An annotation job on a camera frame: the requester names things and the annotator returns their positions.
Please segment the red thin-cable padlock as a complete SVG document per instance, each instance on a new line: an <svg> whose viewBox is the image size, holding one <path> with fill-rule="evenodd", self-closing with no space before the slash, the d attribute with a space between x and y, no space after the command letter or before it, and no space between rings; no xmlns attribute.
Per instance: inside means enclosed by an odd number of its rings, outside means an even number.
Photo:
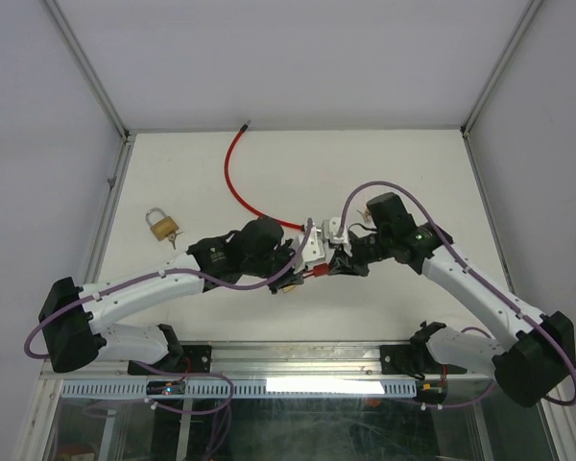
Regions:
<svg viewBox="0 0 576 461"><path fill-rule="evenodd" d="M327 263L322 263L319 265L314 266L312 269L310 270L306 270L302 277L304 279L309 279L309 278L318 278L318 277L322 277L328 274L329 271L329 266Z"/></svg>

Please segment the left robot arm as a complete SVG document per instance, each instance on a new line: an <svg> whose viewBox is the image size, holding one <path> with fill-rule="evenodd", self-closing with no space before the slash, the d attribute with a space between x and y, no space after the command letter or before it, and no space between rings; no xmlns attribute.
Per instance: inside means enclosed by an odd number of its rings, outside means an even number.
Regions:
<svg viewBox="0 0 576 461"><path fill-rule="evenodd" d="M182 351L173 328L162 324L135 327L123 319L158 304L201 295L222 287L243 290L240 278L254 277L249 290L277 289L294 274L305 241L285 239L281 225L269 217L248 222L241 230L208 237L146 273L129 279L78 286L70 277L52 285L41 308L36 332L46 359L59 374L93 361L136 361L174 372Z"/></svg>

